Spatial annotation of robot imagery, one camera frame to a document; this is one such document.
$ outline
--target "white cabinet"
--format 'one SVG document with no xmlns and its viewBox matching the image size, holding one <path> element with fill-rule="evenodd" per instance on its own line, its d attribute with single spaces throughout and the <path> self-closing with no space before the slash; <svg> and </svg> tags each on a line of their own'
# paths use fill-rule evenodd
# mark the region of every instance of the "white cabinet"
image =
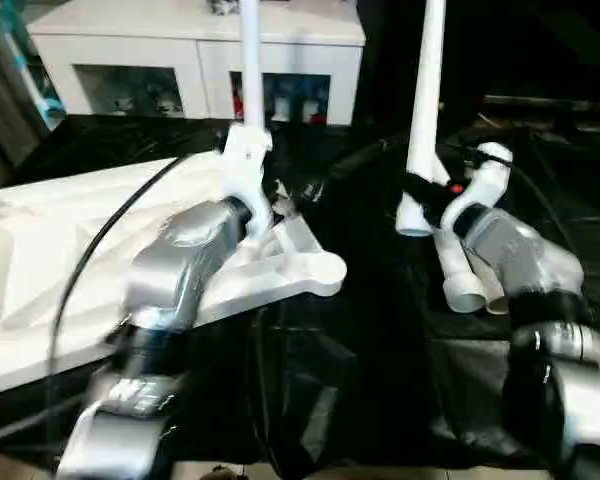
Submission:
<svg viewBox="0 0 600 480">
<path fill-rule="evenodd" d="M 297 107 L 349 124 L 365 42 L 355 5 L 264 1 L 260 18 L 269 116 Z M 240 19 L 206 0 L 71 0 L 28 29 L 69 113 L 160 115 L 165 98 L 176 116 L 239 113 Z"/>
<path fill-rule="evenodd" d="M 120 112 L 131 96 L 132 113 L 158 115 L 159 97 L 171 93 L 184 117 L 208 116 L 195 41 L 35 35 L 34 42 L 68 113 Z"/>
</svg>

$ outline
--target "white vertical pole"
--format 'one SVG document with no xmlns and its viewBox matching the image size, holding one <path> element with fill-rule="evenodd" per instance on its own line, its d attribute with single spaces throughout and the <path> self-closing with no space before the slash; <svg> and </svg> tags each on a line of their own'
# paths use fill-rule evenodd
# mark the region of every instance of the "white vertical pole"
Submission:
<svg viewBox="0 0 600 480">
<path fill-rule="evenodd" d="M 429 181 L 433 179 L 438 129 L 444 17 L 445 0 L 426 0 L 406 169 Z M 407 194 L 403 195 L 398 207 L 396 230 L 411 236 L 432 232 L 422 207 Z"/>
<path fill-rule="evenodd" d="M 264 99 L 260 71 L 260 0 L 240 0 L 242 22 L 242 95 L 244 123 L 264 129 Z"/>
</svg>

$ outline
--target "black cable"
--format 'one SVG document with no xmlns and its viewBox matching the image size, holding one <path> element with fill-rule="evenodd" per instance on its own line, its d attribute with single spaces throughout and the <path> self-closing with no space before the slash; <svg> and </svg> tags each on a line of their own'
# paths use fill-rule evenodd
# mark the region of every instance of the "black cable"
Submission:
<svg viewBox="0 0 600 480">
<path fill-rule="evenodd" d="M 173 170 L 175 167 L 180 165 L 184 160 L 186 160 L 188 156 L 181 156 L 176 158 L 167 164 L 162 170 L 157 172 L 153 177 L 147 180 L 144 185 L 142 185 L 138 190 L 136 190 L 133 195 L 131 195 L 126 202 L 122 204 L 118 210 L 115 211 L 113 215 L 107 220 L 104 226 L 100 229 L 100 231 L 96 234 L 95 237 L 91 240 L 86 250 L 80 257 L 80 260 L 76 264 L 73 272 L 69 276 L 69 280 L 67 281 L 64 290 L 62 292 L 62 296 L 60 297 L 60 305 L 58 310 L 53 318 L 53 324 L 51 329 L 51 344 L 49 346 L 49 353 L 47 357 L 47 377 L 45 380 L 46 386 L 46 395 L 45 395 L 45 409 L 48 412 L 47 416 L 47 442 L 49 445 L 53 443 L 55 438 L 55 429 L 53 425 L 53 419 L 55 416 L 55 409 L 53 406 L 54 400 L 54 379 L 53 374 L 56 370 L 56 347 L 58 343 L 58 335 L 60 333 L 60 325 L 62 323 L 62 316 L 64 314 L 64 310 L 67 306 L 69 298 L 75 289 L 76 283 L 80 278 L 83 270 L 85 269 L 87 262 L 95 252 L 96 248 L 104 238 L 104 236 L 113 228 L 113 226 L 122 218 L 122 216 L 129 210 L 129 208 L 138 201 L 138 199 L 144 195 L 153 185 L 155 185 L 162 177 L 164 177 L 167 173 Z M 50 467 L 55 463 L 55 459 L 53 458 L 53 452 L 51 452 L 51 462 Z"/>
<path fill-rule="evenodd" d="M 353 153 L 349 153 L 344 158 L 335 162 L 329 169 L 329 176 L 336 180 L 343 180 L 372 160 L 380 158 L 408 143 L 409 135 L 404 132 L 398 132 L 389 137 L 380 138 L 372 144 L 356 150 Z"/>
<path fill-rule="evenodd" d="M 260 309 L 258 310 L 257 316 L 254 320 L 254 322 L 252 322 L 252 325 L 249 329 L 249 333 L 247 336 L 247 346 L 245 348 L 245 352 L 244 352 L 244 378 L 245 378 L 245 400 L 246 400 L 246 408 L 247 408 L 247 415 L 249 417 L 249 420 L 251 421 L 251 429 L 253 431 L 253 436 L 256 440 L 256 443 L 258 444 L 258 447 L 261 450 L 261 453 L 264 454 L 266 456 L 266 460 L 271 464 L 271 466 L 273 467 L 273 469 L 275 470 L 275 472 L 278 475 L 282 474 L 282 470 L 280 469 L 280 463 L 278 462 L 278 459 L 276 458 L 276 453 L 274 451 L 273 448 L 270 448 L 267 444 L 267 442 L 265 441 L 264 438 L 262 438 L 262 435 L 260 434 L 260 429 L 258 428 L 258 425 L 256 424 L 256 414 L 255 414 L 255 409 L 254 409 L 254 405 L 253 405 L 253 401 L 251 399 L 251 395 L 250 392 L 248 390 L 248 385 L 250 382 L 250 373 L 249 373 L 249 367 L 250 367 L 250 362 L 251 362 L 251 354 L 250 351 L 251 349 L 249 348 L 250 345 L 252 344 L 257 344 L 254 345 L 254 350 L 257 347 L 261 347 L 261 340 L 260 339 L 256 339 L 256 333 L 254 333 L 254 330 L 257 329 L 257 334 L 261 335 L 262 332 L 260 331 L 263 327 L 263 315 L 264 315 L 264 310 Z M 265 436 L 268 436 L 269 433 L 269 423 L 268 423 L 268 407 L 267 407 L 267 398 L 266 398 L 266 392 L 267 392 L 267 388 L 265 385 L 265 378 L 264 378 L 264 373 L 263 373 L 263 368 L 262 368 L 262 353 L 257 350 L 254 352 L 254 363 L 255 363 L 255 367 L 257 368 L 257 373 L 258 373 L 258 385 L 260 387 L 260 395 L 261 395 L 261 400 L 263 403 L 263 434 Z"/>
</svg>

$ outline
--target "gray curtain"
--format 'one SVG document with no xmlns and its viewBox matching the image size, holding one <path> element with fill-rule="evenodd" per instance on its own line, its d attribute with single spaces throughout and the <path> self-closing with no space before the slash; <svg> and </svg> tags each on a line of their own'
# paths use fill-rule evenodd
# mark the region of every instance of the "gray curtain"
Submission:
<svg viewBox="0 0 600 480">
<path fill-rule="evenodd" d="M 0 185 L 47 135 L 0 34 Z"/>
</svg>

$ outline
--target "floor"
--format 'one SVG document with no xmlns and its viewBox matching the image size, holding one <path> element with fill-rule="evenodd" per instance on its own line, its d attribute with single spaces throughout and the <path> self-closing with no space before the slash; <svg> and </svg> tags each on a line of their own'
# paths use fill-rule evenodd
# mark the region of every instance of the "floor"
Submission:
<svg viewBox="0 0 600 480">
<path fill-rule="evenodd" d="M 187 462 L 178 464 L 174 472 L 174 480 L 231 480 L 235 475 L 209 475 L 218 463 Z M 235 472 L 242 473 L 242 466 L 220 464 Z M 267 464 L 249 465 L 245 475 L 250 480 L 277 480 L 275 473 Z M 471 470 L 439 470 L 433 468 L 342 468 L 318 472 L 311 476 L 312 480 L 548 480 L 545 472 L 520 472 L 495 470 L 491 468 L 474 468 Z M 47 473 L 31 468 L 19 462 L 0 456 L 0 480 L 50 480 Z"/>
</svg>

